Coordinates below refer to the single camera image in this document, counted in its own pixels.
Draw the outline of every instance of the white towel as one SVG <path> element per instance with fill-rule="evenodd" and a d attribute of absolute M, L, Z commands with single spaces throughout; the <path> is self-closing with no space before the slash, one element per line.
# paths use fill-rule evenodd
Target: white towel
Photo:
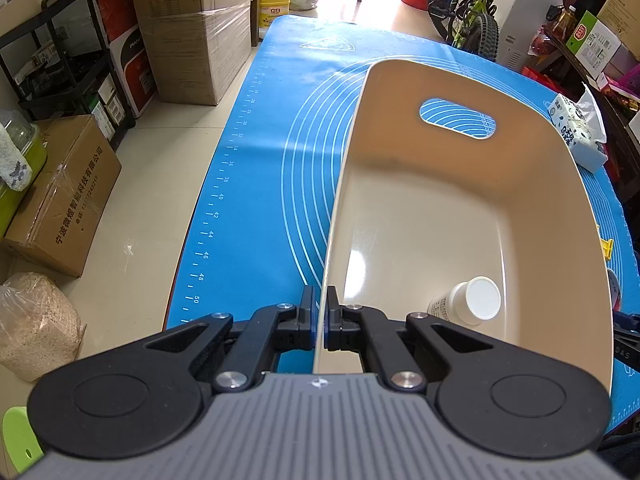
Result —
<path fill-rule="evenodd" d="M 0 177 L 14 191 L 24 191 L 31 183 L 32 173 L 27 159 L 0 124 Z"/>

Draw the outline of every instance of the white bottle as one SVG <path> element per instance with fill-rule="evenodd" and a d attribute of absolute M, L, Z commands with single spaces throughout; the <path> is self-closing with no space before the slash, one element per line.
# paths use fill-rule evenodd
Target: white bottle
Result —
<path fill-rule="evenodd" d="M 427 313 L 456 324 L 476 326 L 497 316 L 500 303 L 500 289 L 494 281 L 477 276 L 431 301 Z"/>

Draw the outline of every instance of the tissue package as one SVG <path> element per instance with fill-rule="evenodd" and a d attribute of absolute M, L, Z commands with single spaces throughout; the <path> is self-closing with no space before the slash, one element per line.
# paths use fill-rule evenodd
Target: tissue package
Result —
<path fill-rule="evenodd" d="M 592 138 L 591 129 L 580 108 L 558 94 L 548 111 L 551 122 L 569 147 L 575 163 L 595 173 L 607 161 L 607 155 L 602 143 Z"/>

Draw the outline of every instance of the bottle label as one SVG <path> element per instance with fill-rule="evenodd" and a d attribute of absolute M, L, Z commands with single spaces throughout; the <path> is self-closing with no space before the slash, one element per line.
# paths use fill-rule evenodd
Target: bottle label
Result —
<path fill-rule="evenodd" d="M 451 321 L 447 314 L 447 297 L 445 296 L 444 298 L 440 298 L 438 301 L 433 301 L 433 303 L 429 305 L 427 313 L 432 316 L 439 317 L 440 319 L 444 319 L 445 321 Z"/>

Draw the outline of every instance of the bicycle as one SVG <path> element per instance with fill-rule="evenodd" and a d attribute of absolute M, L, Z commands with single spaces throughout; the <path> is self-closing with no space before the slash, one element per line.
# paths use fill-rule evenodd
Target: bicycle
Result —
<path fill-rule="evenodd" d="M 495 11 L 494 0 L 428 0 L 428 13 L 443 40 L 490 61 L 498 54 Z"/>

